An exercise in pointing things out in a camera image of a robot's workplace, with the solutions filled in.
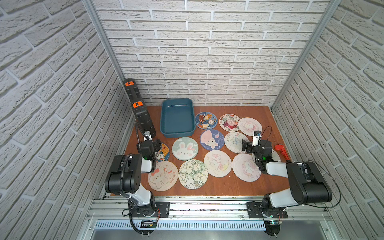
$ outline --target black robot arm segment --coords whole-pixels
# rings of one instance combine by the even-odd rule
[[[114,157],[111,167],[109,168],[107,178],[105,179],[104,186],[106,192],[120,195],[120,175],[122,170],[121,165],[127,157],[129,156],[118,155]],[[141,154],[135,154],[131,159],[128,159],[123,182],[125,192],[134,194],[140,187],[141,159]]]
[[[291,194],[299,205],[332,200],[331,189],[315,163],[287,163],[285,166]]]

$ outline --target coaster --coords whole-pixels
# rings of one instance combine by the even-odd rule
[[[238,123],[240,118],[233,114],[224,114],[220,117],[220,127],[228,132],[239,131]]]
[[[192,159],[183,163],[179,169],[181,185],[188,189],[202,187],[208,179],[208,168],[199,160]]]
[[[212,129],[217,125],[217,117],[210,112],[201,112],[195,116],[195,124],[201,129]]]
[[[219,150],[224,146],[224,135],[217,130],[206,130],[200,136],[200,144],[207,150]]]
[[[279,154],[273,149],[272,149],[272,160],[274,160],[275,162],[281,162]]]
[[[190,137],[177,139],[172,146],[173,155],[179,160],[189,160],[194,158],[199,151],[197,142]]]
[[[242,142],[241,142],[242,139],[249,142],[247,136],[242,134],[241,132],[229,132],[225,136],[224,142],[227,148],[232,152],[245,153],[246,151],[242,150]]]
[[[246,182],[254,182],[261,175],[252,156],[246,153],[239,154],[233,159],[232,168],[236,176]]]
[[[166,191],[175,185],[178,174],[172,162],[162,161],[156,164],[154,172],[148,174],[148,183],[153,190]]]
[[[253,131],[262,131],[262,125],[253,118],[242,118],[239,121],[239,128],[242,133],[253,136]]]
[[[169,155],[169,147],[164,143],[161,143],[161,149],[156,152],[156,162],[168,161]]]
[[[204,157],[208,173],[214,177],[224,177],[232,169],[231,158],[223,151],[212,150]]]

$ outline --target blue plastic tray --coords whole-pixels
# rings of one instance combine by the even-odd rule
[[[160,132],[165,137],[189,137],[195,129],[195,111],[191,99],[167,99],[163,102]]]

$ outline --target bunny coaster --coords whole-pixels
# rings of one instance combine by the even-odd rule
[[[252,156],[246,153],[239,154],[233,159],[232,168],[236,176],[246,182],[254,182],[261,175]]]
[[[204,163],[208,168],[208,173],[214,177],[224,177],[232,169],[231,158],[219,150],[208,152],[204,157]]]
[[[208,179],[207,166],[199,160],[192,159],[183,163],[179,169],[181,185],[188,189],[197,189],[205,184]]]
[[[158,162],[155,171],[148,174],[148,183],[153,190],[166,191],[175,185],[178,175],[177,167],[173,163]]]
[[[262,131],[262,125],[253,118],[242,118],[239,121],[239,128],[245,135],[253,136],[253,131]]]
[[[199,146],[197,142],[190,137],[177,139],[172,146],[173,155],[179,160],[190,160],[197,155]]]
[[[168,161],[169,155],[170,155],[168,146],[162,143],[161,149],[155,154],[156,154],[156,162]]]
[[[245,153],[246,151],[242,150],[242,142],[241,140],[244,139],[247,142],[249,142],[246,135],[242,134],[241,132],[229,132],[225,138],[224,142],[225,145],[229,150],[235,153]]]
[[[200,136],[200,144],[207,150],[219,150],[224,146],[224,136],[217,130],[206,130]]]

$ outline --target metal grille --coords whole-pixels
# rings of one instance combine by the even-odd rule
[[[133,222],[140,229],[141,220],[133,220]],[[131,229],[129,220],[98,220],[95,226],[95,230],[128,228]],[[156,230],[265,231],[265,225],[260,220],[160,220]]]

